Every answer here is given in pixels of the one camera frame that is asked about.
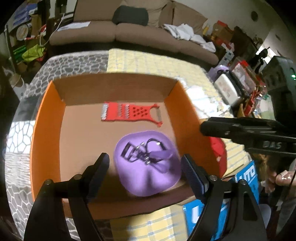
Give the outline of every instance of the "sofa seat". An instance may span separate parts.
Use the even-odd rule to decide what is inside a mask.
[[[187,40],[178,40],[180,53],[196,57],[209,64],[216,65],[219,62],[217,55],[202,48],[197,43]]]
[[[120,23],[116,28],[115,40],[167,50],[173,53],[179,52],[178,40],[161,28]]]
[[[111,21],[91,21],[88,27],[56,31],[50,37],[51,45],[71,43],[110,43],[115,39],[116,25]]]

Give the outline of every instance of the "blue box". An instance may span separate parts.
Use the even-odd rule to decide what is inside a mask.
[[[256,198],[256,201],[258,203],[259,202],[258,178],[257,178],[254,161],[241,167],[237,172],[237,174],[235,174],[234,177],[229,181],[237,182],[240,179],[245,179],[248,182]],[[229,199],[224,199],[223,204],[221,206],[221,210],[220,210],[216,232],[213,235],[211,240],[216,240],[221,237],[224,224],[226,221],[226,217],[227,217],[228,207],[229,207]],[[183,205],[183,212],[185,215],[188,236],[191,234],[195,224],[197,223],[203,208],[204,208],[204,204],[202,204],[200,200],[194,200]]]

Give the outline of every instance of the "black pillow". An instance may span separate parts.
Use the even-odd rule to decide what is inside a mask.
[[[121,5],[117,8],[112,18],[114,24],[133,23],[142,26],[147,26],[148,20],[148,12],[145,8],[129,7],[125,5]]]

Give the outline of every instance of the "brown sofa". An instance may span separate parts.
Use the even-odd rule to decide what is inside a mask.
[[[125,1],[141,3],[137,0]],[[158,18],[157,22],[154,21],[151,24],[148,23],[147,26],[141,26],[130,23],[118,25],[112,23],[113,14],[122,4],[122,0],[77,0],[73,21],[90,21],[89,26],[54,32],[50,37],[50,45],[61,47],[74,43],[100,43],[103,46],[103,43],[129,43],[164,50],[173,54],[168,56],[183,54],[194,57],[208,65],[216,65],[218,57],[214,53],[191,41],[177,40],[161,28],[165,23],[174,25],[188,23],[193,27],[195,33],[202,35],[202,25],[206,18],[183,4],[169,0],[163,1],[165,1],[165,5],[159,10],[159,17],[157,13],[148,10],[149,20],[150,14],[153,14],[154,18],[155,16]]]

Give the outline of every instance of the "person's hand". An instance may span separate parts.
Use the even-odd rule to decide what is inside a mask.
[[[266,168],[267,180],[265,182],[265,192],[271,193],[275,189],[275,185],[289,186],[295,171],[283,171],[280,174],[276,174],[268,166]],[[296,178],[294,179],[292,186],[296,186]]]

